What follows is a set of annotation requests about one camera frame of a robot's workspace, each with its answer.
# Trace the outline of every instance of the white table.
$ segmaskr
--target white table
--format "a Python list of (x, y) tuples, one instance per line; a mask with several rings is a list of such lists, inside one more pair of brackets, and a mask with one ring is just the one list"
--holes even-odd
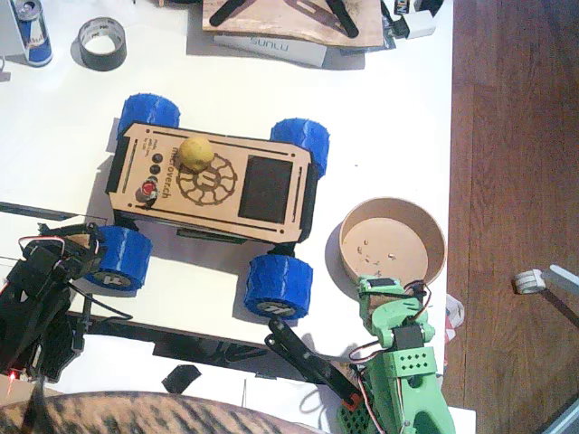
[[(0, 83), (0, 202), (111, 223), (104, 194), (114, 151), (109, 137), (125, 98), (138, 92), (173, 100), (182, 111), (182, 127), (221, 134), (268, 138), (281, 119), (315, 119), (330, 132), (331, 145), (312, 233), (296, 248), (297, 257), (313, 267), (314, 282), (309, 315), (293, 328), (330, 357), (344, 357), (371, 340), (339, 264), (337, 226), (363, 200), (396, 196), (421, 205), (446, 233), (452, 1), (437, 14), (433, 36), (367, 54), (363, 71), (187, 56), (188, 13), (180, 6), (158, 9), (129, 0), (43, 4), (52, 62), (41, 69), (8, 63), (12, 80)], [(128, 57), (114, 71), (90, 71), (71, 57), (78, 29), (99, 15), (126, 27)], [(0, 213), (0, 256), (17, 258), (17, 238), (35, 234), (38, 221)], [(188, 240), (166, 226), (139, 226), (154, 243), (147, 283), (136, 298), (104, 301), (144, 326), (263, 344), (267, 319), (249, 313), (242, 298), (248, 262), (270, 246)], [(446, 269), (431, 288), (430, 322), (437, 330), (433, 345), (441, 371)], [(81, 305), (77, 298), (72, 310), (81, 311)], [(109, 315), (98, 307), (93, 313)]]

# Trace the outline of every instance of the energy drink can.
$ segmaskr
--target energy drink can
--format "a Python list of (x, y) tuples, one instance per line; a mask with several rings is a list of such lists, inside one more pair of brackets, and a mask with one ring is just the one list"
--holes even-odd
[(14, 0), (14, 9), (26, 60), (33, 66), (45, 65), (52, 59), (52, 48), (40, 0)]

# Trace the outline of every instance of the wooden floor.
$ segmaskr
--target wooden floor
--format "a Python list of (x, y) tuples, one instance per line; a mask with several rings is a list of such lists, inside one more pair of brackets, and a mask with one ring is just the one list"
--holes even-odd
[(444, 393), (479, 434), (533, 433), (579, 392), (579, 297), (510, 282), (579, 272), (579, 4), (454, 8), (449, 292), (467, 321)]

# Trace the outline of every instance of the cardboard bowl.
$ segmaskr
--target cardboard bowl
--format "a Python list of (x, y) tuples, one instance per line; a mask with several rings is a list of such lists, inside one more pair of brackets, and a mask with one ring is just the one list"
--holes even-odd
[(402, 285), (435, 280), (446, 242), (438, 223), (420, 206), (393, 197), (360, 203), (342, 222), (340, 257), (352, 281), (362, 274), (398, 278)]

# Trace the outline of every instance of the blue wheel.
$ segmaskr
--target blue wheel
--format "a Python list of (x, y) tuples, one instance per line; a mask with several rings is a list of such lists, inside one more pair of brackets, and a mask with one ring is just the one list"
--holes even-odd
[(100, 262), (99, 271), (86, 279), (119, 291), (140, 289), (145, 284), (148, 260), (153, 249), (150, 239), (120, 226), (103, 226), (100, 231), (107, 252)]
[(117, 136), (119, 137), (133, 122), (179, 127), (179, 108), (167, 98), (152, 93), (138, 93), (128, 97), (120, 115)]
[(329, 133), (318, 122), (300, 118), (282, 120), (271, 129), (270, 139), (307, 149), (318, 169), (318, 179), (326, 174)]
[(308, 314), (314, 270), (284, 255), (263, 255), (250, 262), (243, 302), (254, 314), (303, 318)]

